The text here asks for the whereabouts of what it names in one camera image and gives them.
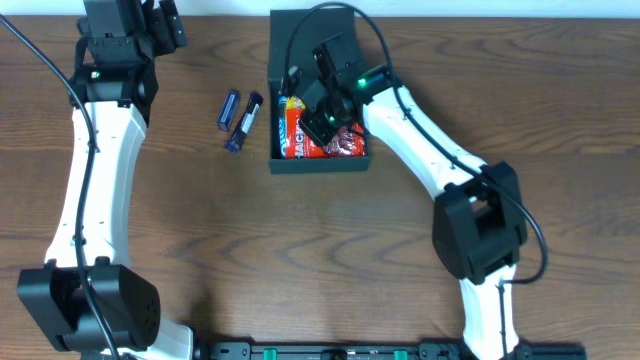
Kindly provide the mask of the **yellow Hacks candy bag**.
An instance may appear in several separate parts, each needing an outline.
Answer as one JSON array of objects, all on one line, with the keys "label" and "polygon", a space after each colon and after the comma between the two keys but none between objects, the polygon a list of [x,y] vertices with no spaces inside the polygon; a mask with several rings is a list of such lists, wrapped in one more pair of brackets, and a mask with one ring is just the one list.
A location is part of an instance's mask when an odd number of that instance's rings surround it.
[{"label": "yellow Hacks candy bag", "polygon": [[286,100],[286,109],[305,110],[306,106],[301,99],[296,96],[291,96]]}]

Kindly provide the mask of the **red Hacks candy bag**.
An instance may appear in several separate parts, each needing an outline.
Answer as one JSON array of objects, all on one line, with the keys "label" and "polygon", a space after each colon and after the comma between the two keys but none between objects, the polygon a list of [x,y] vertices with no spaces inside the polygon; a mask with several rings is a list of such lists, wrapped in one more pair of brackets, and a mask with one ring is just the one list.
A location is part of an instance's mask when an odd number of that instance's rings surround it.
[{"label": "red Hacks candy bag", "polygon": [[345,127],[341,128],[329,145],[321,147],[316,145],[298,124],[302,113],[303,110],[286,109],[286,159],[358,157],[365,155],[364,138],[353,133],[353,130],[356,132],[362,131],[359,125],[355,125],[350,130],[347,130]]}]

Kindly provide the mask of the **blue Oreo cookie pack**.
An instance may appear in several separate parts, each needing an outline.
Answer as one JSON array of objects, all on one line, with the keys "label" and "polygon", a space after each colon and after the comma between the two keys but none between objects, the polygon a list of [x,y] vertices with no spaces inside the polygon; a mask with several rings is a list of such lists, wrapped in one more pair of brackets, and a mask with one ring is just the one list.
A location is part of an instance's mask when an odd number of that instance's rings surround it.
[{"label": "blue Oreo cookie pack", "polygon": [[278,105],[277,105],[279,150],[282,158],[286,157],[286,148],[287,148],[287,121],[286,121],[287,101],[288,101],[288,98],[286,96],[280,96],[278,98]]}]

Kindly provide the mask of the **dark green box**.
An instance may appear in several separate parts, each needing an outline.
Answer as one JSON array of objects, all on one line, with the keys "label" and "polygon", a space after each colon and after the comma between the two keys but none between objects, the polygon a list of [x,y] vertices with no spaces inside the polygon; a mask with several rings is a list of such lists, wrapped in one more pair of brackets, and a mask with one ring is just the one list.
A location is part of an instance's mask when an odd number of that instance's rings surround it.
[{"label": "dark green box", "polygon": [[[305,11],[303,9],[273,10],[270,13],[270,46],[267,72],[270,95],[270,171],[273,175],[364,172],[370,164],[368,155],[342,158],[292,159],[286,159],[281,155],[278,101],[281,78],[284,73],[285,52],[289,37],[304,14]],[[324,8],[305,19],[299,31],[296,32],[291,49],[290,64],[317,75],[319,71],[312,51],[322,41],[337,34],[341,36],[347,45],[355,50],[357,55],[362,54],[356,37],[354,13],[345,8]]]}]

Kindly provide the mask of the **dark blue snack bar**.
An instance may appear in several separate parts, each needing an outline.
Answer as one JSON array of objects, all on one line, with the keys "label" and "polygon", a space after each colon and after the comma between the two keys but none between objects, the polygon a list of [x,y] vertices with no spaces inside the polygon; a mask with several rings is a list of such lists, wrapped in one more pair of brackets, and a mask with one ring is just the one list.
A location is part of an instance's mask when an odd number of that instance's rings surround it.
[{"label": "dark blue snack bar", "polygon": [[225,148],[232,153],[237,153],[242,149],[246,136],[248,135],[254,120],[256,119],[264,98],[256,91],[249,94],[249,99],[244,113],[236,125],[233,134],[225,143]]}]

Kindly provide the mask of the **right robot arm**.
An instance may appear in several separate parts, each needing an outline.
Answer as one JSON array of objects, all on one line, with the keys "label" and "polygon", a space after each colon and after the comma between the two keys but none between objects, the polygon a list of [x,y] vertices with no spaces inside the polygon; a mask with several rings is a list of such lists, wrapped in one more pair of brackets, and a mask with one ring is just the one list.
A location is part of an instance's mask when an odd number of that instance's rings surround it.
[{"label": "right robot arm", "polygon": [[305,106],[301,122],[317,144],[358,124],[394,151],[434,202],[432,241],[459,281],[462,339],[477,359],[504,359],[519,344],[511,290],[527,229],[518,177],[489,165],[446,135],[384,66],[343,76],[296,76],[290,94]]}]

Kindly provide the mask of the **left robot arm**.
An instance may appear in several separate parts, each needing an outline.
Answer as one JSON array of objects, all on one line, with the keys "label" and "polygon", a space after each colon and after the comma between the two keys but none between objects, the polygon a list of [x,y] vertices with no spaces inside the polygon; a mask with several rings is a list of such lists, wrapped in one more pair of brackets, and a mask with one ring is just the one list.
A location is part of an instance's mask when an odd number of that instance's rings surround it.
[{"label": "left robot arm", "polygon": [[203,359],[188,326],[166,318],[157,288],[131,267],[136,160],[158,90],[155,61],[187,37],[172,0],[86,0],[74,72],[73,154],[61,219],[17,294],[51,346],[85,359]]}]

